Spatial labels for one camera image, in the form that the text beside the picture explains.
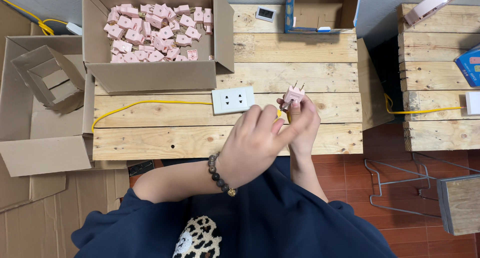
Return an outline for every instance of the yellow cable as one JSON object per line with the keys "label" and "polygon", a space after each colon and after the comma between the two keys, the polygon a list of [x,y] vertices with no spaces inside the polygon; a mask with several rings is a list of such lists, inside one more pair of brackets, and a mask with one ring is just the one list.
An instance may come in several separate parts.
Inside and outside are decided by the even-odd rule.
{"label": "yellow cable", "polygon": [[145,101],[139,101],[139,102],[135,102],[135,103],[132,103],[128,106],[125,106],[125,107],[122,107],[122,108],[119,108],[117,110],[114,110],[114,111],[111,111],[111,112],[107,112],[105,113],[104,115],[100,116],[99,118],[97,118],[93,124],[92,124],[92,133],[94,132],[94,126],[95,124],[97,124],[101,119],[111,115],[111,114],[114,114],[114,113],[117,113],[119,111],[123,111],[124,109],[128,109],[130,108],[131,106],[133,105],[136,105],[136,104],[141,104],[141,103],[180,103],[180,104],[204,104],[204,105],[213,105],[213,103],[209,103],[209,102],[188,102],[188,101],[162,101],[162,100],[145,100]]}
{"label": "yellow cable", "polygon": [[440,108],[440,109],[433,109],[433,110],[425,110],[425,111],[412,111],[412,112],[391,112],[389,109],[389,103],[388,101],[392,102],[390,105],[390,108],[393,106],[393,100],[386,94],[385,95],[385,105],[387,107],[387,112],[390,114],[412,114],[412,113],[432,113],[432,112],[438,112],[438,111],[445,111],[445,110],[458,110],[458,109],[463,109],[465,107],[452,107],[452,108]]}
{"label": "yellow cable", "polygon": [[11,5],[11,6],[13,6],[13,7],[17,8],[17,9],[22,10],[23,12],[25,12],[25,13],[31,15],[31,16],[33,16],[36,20],[38,20],[38,26],[39,26],[40,28],[42,28],[42,31],[43,31],[43,33],[44,33],[46,36],[49,35],[49,34],[50,34],[50,35],[55,35],[55,34],[53,33],[52,28],[48,27],[48,26],[45,24],[45,22],[47,22],[47,21],[56,21],[56,22],[60,22],[60,23],[63,23],[63,24],[68,24],[68,23],[66,23],[66,22],[64,22],[64,21],[57,20],[57,19],[52,19],[52,18],[49,18],[49,19],[46,19],[46,20],[42,21],[41,19],[39,19],[39,17],[37,17],[36,15],[33,15],[32,13],[30,13],[29,11],[21,8],[20,6],[14,4],[14,3],[11,3],[11,2],[9,2],[9,1],[7,1],[7,0],[2,0],[2,1],[8,3],[9,5]]}

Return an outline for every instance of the digital display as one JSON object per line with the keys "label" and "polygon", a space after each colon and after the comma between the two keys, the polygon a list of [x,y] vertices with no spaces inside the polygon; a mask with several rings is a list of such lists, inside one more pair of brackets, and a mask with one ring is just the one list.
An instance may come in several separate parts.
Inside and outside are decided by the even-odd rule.
{"label": "digital display", "polygon": [[258,12],[259,16],[266,17],[266,18],[272,18],[273,12],[268,11],[267,9],[262,9],[260,8],[260,11]]}

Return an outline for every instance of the person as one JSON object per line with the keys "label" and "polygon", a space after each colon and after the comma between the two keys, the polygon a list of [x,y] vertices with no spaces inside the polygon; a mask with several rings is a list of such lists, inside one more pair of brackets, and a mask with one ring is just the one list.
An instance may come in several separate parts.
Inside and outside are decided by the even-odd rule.
{"label": "person", "polygon": [[[289,110],[282,127],[274,106],[254,105],[218,157],[142,175],[118,210],[88,214],[71,235],[75,257],[395,257],[372,224],[325,196],[311,157],[315,105],[305,96]],[[287,145],[290,157],[277,157]]]}

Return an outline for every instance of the outlet socket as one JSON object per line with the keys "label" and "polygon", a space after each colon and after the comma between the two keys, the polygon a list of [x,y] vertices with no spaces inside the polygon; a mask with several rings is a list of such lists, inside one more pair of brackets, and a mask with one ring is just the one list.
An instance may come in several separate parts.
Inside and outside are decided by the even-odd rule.
{"label": "outlet socket", "polygon": [[212,91],[213,113],[236,113],[247,111],[255,104],[254,88],[239,87]]}

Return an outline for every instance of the red tile floor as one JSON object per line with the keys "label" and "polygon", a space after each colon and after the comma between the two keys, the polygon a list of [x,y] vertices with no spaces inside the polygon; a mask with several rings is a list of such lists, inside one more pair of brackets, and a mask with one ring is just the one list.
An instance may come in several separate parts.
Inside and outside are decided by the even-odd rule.
{"label": "red tile floor", "polygon": [[[474,234],[453,236],[443,230],[439,218],[393,211],[372,206],[369,195],[378,194],[376,176],[372,177],[364,167],[363,159],[384,162],[412,171],[420,171],[411,160],[411,153],[405,151],[403,127],[401,124],[384,124],[363,132],[362,155],[322,155],[312,156],[318,181],[327,198],[349,203],[355,214],[375,225],[387,239],[398,257],[411,258],[480,258]],[[423,152],[449,162],[480,169],[479,150]],[[469,171],[442,163],[420,158],[435,178],[448,178],[468,175]],[[155,167],[162,167],[155,161]],[[416,175],[371,163],[380,172],[382,182],[415,178]],[[139,176],[131,177],[133,186]],[[436,197],[436,182],[431,180],[431,190],[424,191],[427,197]],[[424,200],[418,196],[416,187],[426,185],[426,180],[410,181],[382,187],[383,197],[374,198],[382,206],[419,211],[434,215],[440,214],[437,201]]]}

